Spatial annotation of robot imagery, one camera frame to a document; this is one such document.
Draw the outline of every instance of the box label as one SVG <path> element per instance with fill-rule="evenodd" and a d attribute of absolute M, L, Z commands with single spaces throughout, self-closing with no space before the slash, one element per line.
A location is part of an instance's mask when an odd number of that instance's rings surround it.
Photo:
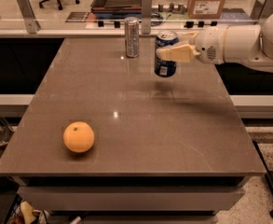
<path fill-rule="evenodd" d="M 217 14 L 220 1 L 196 1 L 193 14 Z"/>

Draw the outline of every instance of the cardboard box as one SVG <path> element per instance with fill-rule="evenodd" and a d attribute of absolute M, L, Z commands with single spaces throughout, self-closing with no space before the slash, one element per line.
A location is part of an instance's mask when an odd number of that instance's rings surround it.
<path fill-rule="evenodd" d="M 225 0 L 188 0 L 187 13 L 190 19 L 219 19 Z"/>

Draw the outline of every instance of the orange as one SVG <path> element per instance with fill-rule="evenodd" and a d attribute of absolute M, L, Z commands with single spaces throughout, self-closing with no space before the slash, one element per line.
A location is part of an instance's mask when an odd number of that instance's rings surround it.
<path fill-rule="evenodd" d="M 88 151 L 94 140 L 94 132 L 86 122 L 71 123 L 63 132 L 63 143 L 75 153 Z"/>

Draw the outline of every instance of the white robotic hand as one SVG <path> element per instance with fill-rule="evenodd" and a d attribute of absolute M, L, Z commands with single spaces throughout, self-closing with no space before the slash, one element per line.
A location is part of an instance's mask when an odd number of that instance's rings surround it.
<path fill-rule="evenodd" d="M 203 63 L 241 63 L 253 70 L 273 73 L 273 15 L 263 27 L 258 24 L 210 27 L 198 33 L 192 42 L 158 49 L 157 56 L 176 62 L 196 58 Z"/>

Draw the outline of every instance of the blue can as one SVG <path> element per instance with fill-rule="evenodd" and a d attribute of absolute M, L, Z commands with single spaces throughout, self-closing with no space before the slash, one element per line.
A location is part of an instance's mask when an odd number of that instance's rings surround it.
<path fill-rule="evenodd" d="M 173 31 L 162 31 L 157 34 L 155 45 L 155 73 L 160 77 L 171 77 L 176 71 L 176 62 L 163 61 L 157 57 L 157 49 L 172 46 L 179 42 L 177 34 Z"/>

